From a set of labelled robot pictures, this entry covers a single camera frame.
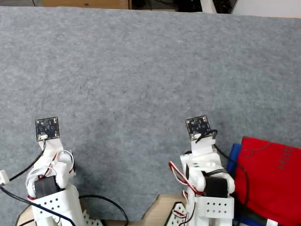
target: black circuit board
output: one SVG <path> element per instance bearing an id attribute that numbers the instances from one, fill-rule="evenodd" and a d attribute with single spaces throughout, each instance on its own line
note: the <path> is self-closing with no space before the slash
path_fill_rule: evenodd
<path id="1" fill-rule="evenodd" d="M 191 140 L 196 140 L 199 136 L 211 130 L 206 115 L 186 119 L 185 122 Z"/>
<path id="2" fill-rule="evenodd" d="M 47 139 L 59 138 L 58 117 L 36 120 L 36 135 L 37 141 L 43 140 L 41 139 L 42 135 L 47 135 Z"/>

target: black cable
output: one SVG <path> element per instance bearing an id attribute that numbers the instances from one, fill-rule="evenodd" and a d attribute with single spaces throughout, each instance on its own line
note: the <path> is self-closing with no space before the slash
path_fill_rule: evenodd
<path id="1" fill-rule="evenodd" d="M 32 206 L 34 206 L 34 207 L 37 207 L 37 208 L 39 208 L 39 209 L 41 209 L 41 210 L 43 210 L 43 211 L 46 211 L 46 212 L 48 212 L 48 213 L 51 213 L 52 215 L 56 215 L 56 216 L 58 216 L 59 218 L 63 218 L 63 219 L 65 219 L 65 220 L 69 221 L 70 224 L 71 224 L 72 226 L 76 226 L 75 223 L 74 223 L 70 218 L 65 217 L 64 215 L 59 214 L 59 213 L 57 213 L 57 212 L 54 212 L 54 211 L 52 211 L 52 210 L 49 210 L 49 209 L 47 209 L 47 208 L 45 208 L 45 207 L 42 207 L 41 205 L 35 204 L 34 202 L 31 202 L 31 201 L 28 201 L 28 200 L 26 200 L 26 199 L 23 199 L 23 198 L 21 198 L 21 197 L 15 195 L 15 194 L 12 194 L 12 193 L 9 192 L 8 190 L 6 190 L 6 189 L 3 187 L 3 185 L 0 185 L 0 189 L 1 189 L 5 194 L 7 194 L 8 196 L 10 196 L 10 197 L 13 198 L 13 199 L 16 199 L 16 200 L 18 200 L 18 201 L 20 201 L 20 202 L 24 202 L 24 203 L 27 203 L 27 204 L 32 205 Z"/>
<path id="2" fill-rule="evenodd" d="M 113 200 L 109 199 L 109 198 L 106 198 L 104 196 L 100 196 L 100 195 L 96 195 L 96 194 L 87 194 L 87 195 L 81 195 L 79 197 L 79 199 L 84 199 L 84 198 L 97 198 L 97 199 L 103 199 L 103 200 L 106 200 L 107 202 L 110 202 L 112 203 L 114 206 L 116 206 L 120 211 L 121 213 L 123 214 L 124 218 L 126 219 L 126 223 L 124 224 L 124 226 L 127 226 L 128 223 L 129 223 L 129 220 L 128 220 L 128 217 L 127 217 L 127 214 L 126 212 L 122 209 L 121 206 L 119 206 L 116 202 L 114 202 Z"/>
<path id="3" fill-rule="evenodd" d="M 230 157 L 228 157 L 224 152 L 222 152 L 222 151 L 218 148 L 218 146 L 217 146 L 216 144 L 214 144 L 213 146 L 216 148 L 216 150 L 217 150 L 223 157 L 225 157 L 226 159 L 228 159 L 229 161 L 235 163 L 238 167 L 240 167 L 241 170 L 244 172 L 244 174 L 245 174 L 245 176 L 246 176 L 246 198 L 245 198 L 245 202 L 244 202 L 243 209 L 242 209 L 242 211 L 241 211 L 241 212 L 243 213 L 243 212 L 245 211 L 247 205 L 248 205 L 248 202 L 249 202 L 250 181 L 249 181 L 248 173 L 247 173 L 246 169 L 245 169 L 242 165 L 238 164 L 235 160 L 233 160 L 233 159 L 231 159 Z M 236 226 L 239 226 L 239 225 L 240 225 L 242 215 L 243 215 L 243 214 L 241 214 L 240 219 L 237 221 Z"/>
<path id="4" fill-rule="evenodd" d="M 27 225 L 27 224 L 29 224 L 29 223 L 31 223 L 31 222 L 33 222 L 33 221 L 34 221 L 34 219 L 31 219 L 31 220 L 29 220 L 29 221 L 24 222 L 23 224 L 20 224 L 19 226 Z"/>
<path id="5" fill-rule="evenodd" d="M 184 222 L 180 223 L 178 226 L 185 225 L 185 224 L 187 224 L 189 221 L 191 221 L 195 209 L 196 209 L 196 203 L 194 203 L 194 207 L 193 207 L 193 211 L 192 211 L 191 217 L 190 217 L 187 221 L 184 221 Z"/>
<path id="6" fill-rule="evenodd" d="M 216 169 L 210 172 L 204 172 L 204 176 L 210 177 L 214 174 L 218 174 L 218 173 L 228 173 L 228 171 L 226 169 Z"/>
<path id="7" fill-rule="evenodd" d="M 14 179 L 16 179 L 19 176 L 21 176 L 22 174 L 24 174 L 27 170 L 29 170 L 39 160 L 39 158 L 43 155 L 43 153 L 46 149 L 46 140 L 43 140 L 43 143 L 44 143 L 43 151 L 41 151 L 41 153 L 36 157 L 36 159 L 28 167 L 26 167 L 24 170 L 22 170 L 21 172 L 19 172 L 18 174 L 16 174 L 12 178 L 10 178 L 9 181 L 13 181 Z"/>
<path id="8" fill-rule="evenodd" d="M 216 135 L 217 135 L 217 129 L 212 129 L 209 130 L 208 132 L 204 133 L 203 135 L 199 136 L 198 139 L 196 140 L 196 144 L 203 139 L 204 137 L 208 136 L 210 133 L 214 133 L 212 138 L 215 139 Z"/>

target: cardboard box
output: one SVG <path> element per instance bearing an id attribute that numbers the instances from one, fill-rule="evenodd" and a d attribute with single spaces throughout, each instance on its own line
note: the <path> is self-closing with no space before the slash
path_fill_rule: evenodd
<path id="1" fill-rule="evenodd" d="M 71 6 L 83 8 L 131 9 L 131 0 L 43 0 L 46 7 Z"/>

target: red cloth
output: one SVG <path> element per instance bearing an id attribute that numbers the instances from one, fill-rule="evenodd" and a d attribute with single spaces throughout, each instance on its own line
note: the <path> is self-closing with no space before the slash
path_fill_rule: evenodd
<path id="1" fill-rule="evenodd" d="M 284 226 L 301 224 L 301 149 L 244 137 L 238 163 L 249 176 L 250 209 Z M 244 203 L 246 177 L 240 168 L 235 187 Z"/>

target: gray mat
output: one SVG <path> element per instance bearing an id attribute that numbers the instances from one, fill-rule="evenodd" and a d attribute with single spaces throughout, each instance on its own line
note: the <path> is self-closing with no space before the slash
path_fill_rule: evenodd
<path id="1" fill-rule="evenodd" d="M 301 146 L 300 19 L 80 8 L 0 8 L 0 169 L 40 152 L 34 120 L 60 116 L 81 194 L 138 220 L 179 193 L 168 161 L 207 114 L 229 153 L 243 135 Z M 25 197 L 25 176 L 8 190 Z M 0 194 L 1 225 L 25 207 Z M 119 218 L 92 201 L 94 217 Z"/>

